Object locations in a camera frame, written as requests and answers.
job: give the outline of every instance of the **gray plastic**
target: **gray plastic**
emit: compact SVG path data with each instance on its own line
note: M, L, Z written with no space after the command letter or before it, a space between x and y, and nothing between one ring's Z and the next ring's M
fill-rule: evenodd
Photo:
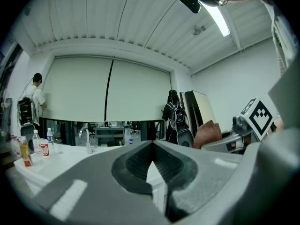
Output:
M300 128L300 53L269 95L276 106L285 128Z
M227 144L232 142L236 142L237 147L243 146L243 138L241 135L239 135L237 132L230 130L226 131L230 132L230 135L228 137L223 138L220 141L216 142L210 142L208 144L205 144L201 147L201 150L208 150L208 151L215 151L215 152L227 152L231 153L230 150L228 150Z
M177 133L177 143L184 147L192 148L194 145L194 138L189 129L179 131Z
M172 193L176 206L187 213L176 224L254 222L299 170L299 141L298 129L273 133L262 143L249 145L244 156L157 143L161 148L188 156L198 166L198 173L189 186ZM151 196L129 193L112 176L115 159L138 146L125 146L81 161L49 183L37 195L37 203L49 210L69 184L80 179L88 187L67 222L171 224L154 206Z

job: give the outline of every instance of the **bottle label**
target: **bottle label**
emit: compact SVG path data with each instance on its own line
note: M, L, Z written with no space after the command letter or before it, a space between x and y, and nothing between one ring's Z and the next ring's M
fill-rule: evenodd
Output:
M47 139L48 139L48 141L49 141L50 143L53 142L53 137L52 137L52 136L48 136Z

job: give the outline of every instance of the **desk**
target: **desk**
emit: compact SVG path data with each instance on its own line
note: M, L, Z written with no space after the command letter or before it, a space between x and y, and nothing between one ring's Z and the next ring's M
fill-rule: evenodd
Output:
M124 127L95 127L95 143L107 144L114 141L125 141Z

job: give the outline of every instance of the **roller shade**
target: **roller shade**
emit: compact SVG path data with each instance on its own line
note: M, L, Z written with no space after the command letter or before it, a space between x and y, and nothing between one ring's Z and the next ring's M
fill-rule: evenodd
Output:
M107 97L107 121L161 120L170 74L150 67L115 60Z
M48 108L43 117L55 120L104 121L107 80L112 60L58 58L45 80Z

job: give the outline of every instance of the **person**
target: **person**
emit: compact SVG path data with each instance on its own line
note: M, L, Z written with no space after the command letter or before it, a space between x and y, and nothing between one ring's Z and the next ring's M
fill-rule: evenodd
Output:
M187 126L187 118L176 90L169 91L162 118L164 121L167 121L167 130L165 132L166 142L178 144L177 133Z
M212 7L224 6L228 2L239 2L245 0L199 0L204 4ZM299 53L299 41L297 36L293 32L288 20L280 12L279 8L272 0L261 0L266 6L271 19L272 27L271 32L273 36L274 45L277 52L277 58L279 63L279 69L281 75L283 75L288 67L292 64L297 54ZM279 130L284 129L284 124L280 118L274 121L274 124Z
M39 124L39 108L47 108L47 103L42 90L38 88L42 83L42 75L40 73L34 74L32 81L33 84L26 90L25 96L30 97L34 103L33 125L38 131L39 136L43 137Z

